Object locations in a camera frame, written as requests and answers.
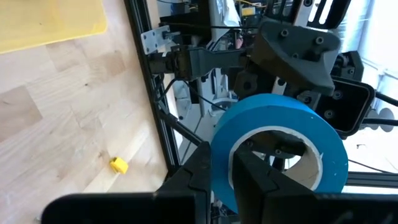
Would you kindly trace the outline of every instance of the screw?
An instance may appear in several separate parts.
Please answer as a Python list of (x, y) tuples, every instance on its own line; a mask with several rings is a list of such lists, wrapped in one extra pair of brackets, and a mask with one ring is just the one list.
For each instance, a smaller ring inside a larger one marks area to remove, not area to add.
[(248, 146), (249, 146), (249, 147), (252, 147), (252, 146), (253, 146), (253, 142), (252, 142), (252, 141), (250, 141), (250, 140), (249, 140), (249, 141), (247, 141), (247, 144), (248, 144)]
[(289, 35), (289, 31), (287, 29), (282, 30), (282, 32), (280, 32), (280, 35), (282, 37), (287, 37)]
[(324, 116), (326, 119), (332, 119), (332, 118), (335, 116), (335, 112), (332, 111), (332, 110), (327, 110), (327, 111), (325, 111), (325, 113), (323, 114), (323, 116)]
[(318, 44), (318, 45), (322, 44), (323, 43), (323, 37), (317, 37), (315, 39), (315, 43)]
[(312, 0), (304, 0), (304, 6), (311, 6), (312, 5)]
[(335, 91), (333, 93), (333, 99), (334, 100), (340, 100), (343, 97), (343, 93), (341, 91)]
[(312, 99), (309, 96), (305, 96), (304, 99), (303, 99), (303, 102), (306, 103), (306, 104), (307, 103), (311, 103), (311, 101), (312, 101)]
[(285, 85), (285, 80), (283, 80), (283, 79), (278, 79), (278, 85), (280, 85), (280, 86), (282, 86), (282, 85)]

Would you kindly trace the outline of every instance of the blue tape roll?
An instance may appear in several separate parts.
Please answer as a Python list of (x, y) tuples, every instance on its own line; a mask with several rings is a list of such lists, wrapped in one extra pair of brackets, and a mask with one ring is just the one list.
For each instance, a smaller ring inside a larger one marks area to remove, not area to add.
[(221, 117), (211, 142), (211, 187), (216, 197), (232, 211), (238, 209), (228, 179), (229, 154), (238, 139), (265, 126), (293, 129), (307, 137), (322, 154), (323, 174), (316, 192), (343, 190), (348, 175), (348, 157), (337, 132), (313, 110), (293, 98), (255, 95), (239, 101)]

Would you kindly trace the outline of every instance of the metal bracket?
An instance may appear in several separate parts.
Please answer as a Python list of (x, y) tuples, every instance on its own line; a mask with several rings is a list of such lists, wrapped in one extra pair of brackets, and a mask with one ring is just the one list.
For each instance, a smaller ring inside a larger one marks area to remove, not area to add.
[(170, 33), (169, 26), (162, 26), (141, 34), (142, 48), (146, 55), (154, 53), (159, 47), (171, 43), (172, 38), (167, 36)]

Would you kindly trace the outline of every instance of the wire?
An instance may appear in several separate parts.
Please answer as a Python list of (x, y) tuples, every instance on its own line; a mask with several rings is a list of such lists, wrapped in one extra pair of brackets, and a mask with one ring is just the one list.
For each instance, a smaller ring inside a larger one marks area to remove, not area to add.
[(201, 96), (192, 86), (190, 86), (186, 81), (184, 81), (184, 83), (188, 86), (188, 88), (199, 98), (203, 99), (204, 101), (206, 101), (207, 103), (211, 104), (212, 106), (215, 106), (216, 108), (226, 111), (226, 109), (216, 105), (215, 103), (211, 102), (210, 100), (207, 100), (206, 98), (204, 98), (203, 96)]
[(363, 119), (362, 123), (398, 126), (398, 120), (393, 120), (393, 119), (365, 118)]
[(398, 106), (398, 100), (391, 98), (390, 96), (386, 96), (380, 92), (376, 92), (376, 97), (380, 100), (383, 100), (391, 105)]
[(189, 27), (195, 27), (195, 28), (201, 28), (201, 29), (258, 29), (258, 27), (243, 27), (243, 26), (234, 26), (234, 27), (228, 27), (228, 26), (203, 26), (203, 25), (197, 25), (197, 24), (185, 24), (185, 23), (179, 23), (179, 22), (165, 22), (164, 25), (175, 25), (175, 26), (189, 26)]
[(252, 5), (252, 6), (254, 6), (254, 7), (261, 7), (261, 8), (266, 8), (266, 7), (267, 7), (267, 6), (259, 6), (259, 5), (257, 5), (257, 4), (254, 4), (254, 3), (252, 3), (252, 2), (245, 1), (245, 0), (236, 0), (236, 1), (237, 1), (237, 2), (246, 3), (246, 4)]
[(377, 168), (373, 168), (373, 167), (371, 167), (371, 166), (368, 166), (368, 165), (362, 164), (362, 163), (360, 163), (360, 162), (353, 161), (353, 160), (351, 160), (351, 159), (348, 159), (348, 161), (350, 161), (350, 162), (353, 162), (353, 163), (355, 163), (355, 164), (358, 164), (358, 165), (360, 165), (360, 166), (363, 166), (363, 167), (366, 167), (366, 168), (372, 169), (372, 170), (376, 170), (376, 171), (379, 171), (379, 172), (385, 173), (385, 174), (394, 174), (393, 172), (389, 172), (389, 171), (385, 171), (385, 170), (380, 170), (380, 169), (377, 169)]
[(157, 0), (158, 2), (166, 3), (166, 4), (190, 4), (189, 2), (168, 2), (163, 0)]
[(167, 85), (166, 89), (164, 90), (163, 94), (159, 98), (155, 99), (155, 102), (159, 102), (160, 100), (163, 100), (163, 98), (166, 96), (167, 92), (170, 90), (172, 87), (173, 83), (177, 81), (175, 78)]

